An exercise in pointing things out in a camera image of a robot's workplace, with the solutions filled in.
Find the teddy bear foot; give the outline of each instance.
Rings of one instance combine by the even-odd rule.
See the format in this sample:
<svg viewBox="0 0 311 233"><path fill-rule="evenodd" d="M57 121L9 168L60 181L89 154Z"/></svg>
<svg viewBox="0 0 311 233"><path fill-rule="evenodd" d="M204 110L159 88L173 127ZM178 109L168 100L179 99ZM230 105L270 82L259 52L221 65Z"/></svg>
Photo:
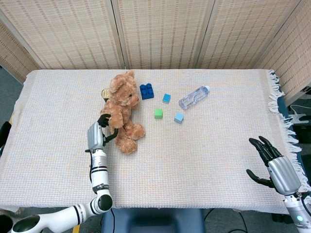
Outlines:
<svg viewBox="0 0 311 233"><path fill-rule="evenodd" d="M126 131L126 135L135 141L145 136L145 129L142 124L129 123L124 126L124 129Z"/></svg>
<svg viewBox="0 0 311 233"><path fill-rule="evenodd" d="M137 143L130 138L121 138L116 141L116 144L124 154L130 154L137 150Z"/></svg>

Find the tablecloth fringe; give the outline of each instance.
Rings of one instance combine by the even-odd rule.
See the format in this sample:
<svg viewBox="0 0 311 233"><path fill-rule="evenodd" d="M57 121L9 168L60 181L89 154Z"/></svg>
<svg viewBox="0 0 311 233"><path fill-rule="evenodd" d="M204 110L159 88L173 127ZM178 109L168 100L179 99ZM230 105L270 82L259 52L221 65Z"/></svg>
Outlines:
<svg viewBox="0 0 311 233"><path fill-rule="evenodd" d="M301 151L301 148L298 147L296 144L298 143L298 140L292 137L292 135L296 135L294 131L290 129L290 127L293 125L290 122L289 118L285 118L283 114L281 114L278 111L278 104L277 99L281 96L284 96L284 92L280 91L280 84L279 84L279 77L276 75L274 70L269 70L269 78L270 78L270 85L272 87L272 93L270 95L270 98L272 99L271 102L269 102L268 106L271 112L276 113L279 115L281 125L284 128L284 139L286 140L286 145L289 149L290 155L289 159L300 179L301 187L299 189L300 192L307 192L311 191L311 187L308 184L308 178L301 166L301 164L298 162L297 154Z"/></svg>

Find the plastic water bottle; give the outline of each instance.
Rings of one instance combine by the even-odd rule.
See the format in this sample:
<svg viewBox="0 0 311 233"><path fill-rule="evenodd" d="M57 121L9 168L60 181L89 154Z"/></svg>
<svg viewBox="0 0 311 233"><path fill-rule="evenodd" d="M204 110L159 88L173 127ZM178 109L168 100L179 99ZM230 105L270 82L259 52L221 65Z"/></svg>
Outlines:
<svg viewBox="0 0 311 233"><path fill-rule="evenodd" d="M209 93L210 87L209 86L201 86L186 97L182 98L179 101L179 106L186 110L199 102L200 100L204 99Z"/></svg>

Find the light blue cube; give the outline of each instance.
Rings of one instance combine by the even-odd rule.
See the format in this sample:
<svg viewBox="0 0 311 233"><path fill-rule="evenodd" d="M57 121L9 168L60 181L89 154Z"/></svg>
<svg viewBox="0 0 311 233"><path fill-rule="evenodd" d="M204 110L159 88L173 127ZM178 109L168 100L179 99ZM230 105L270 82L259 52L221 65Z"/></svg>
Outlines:
<svg viewBox="0 0 311 233"><path fill-rule="evenodd" d="M171 95L169 95L169 94L164 94L163 102L164 102L164 103L169 103L170 100L171 100Z"/></svg>
<svg viewBox="0 0 311 233"><path fill-rule="evenodd" d="M183 122L184 115L182 113L176 113L174 121L178 124L181 124Z"/></svg>

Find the green cube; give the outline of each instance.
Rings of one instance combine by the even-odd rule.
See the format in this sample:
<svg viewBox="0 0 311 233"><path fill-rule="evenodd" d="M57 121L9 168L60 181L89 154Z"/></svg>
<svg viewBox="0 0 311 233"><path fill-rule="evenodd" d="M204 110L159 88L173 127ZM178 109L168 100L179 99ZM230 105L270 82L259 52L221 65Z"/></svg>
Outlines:
<svg viewBox="0 0 311 233"><path fill-rule="evenodd" d="M155 119L162 119L162 118L163 118L162 109L156 108L155 109Z"/></svg>

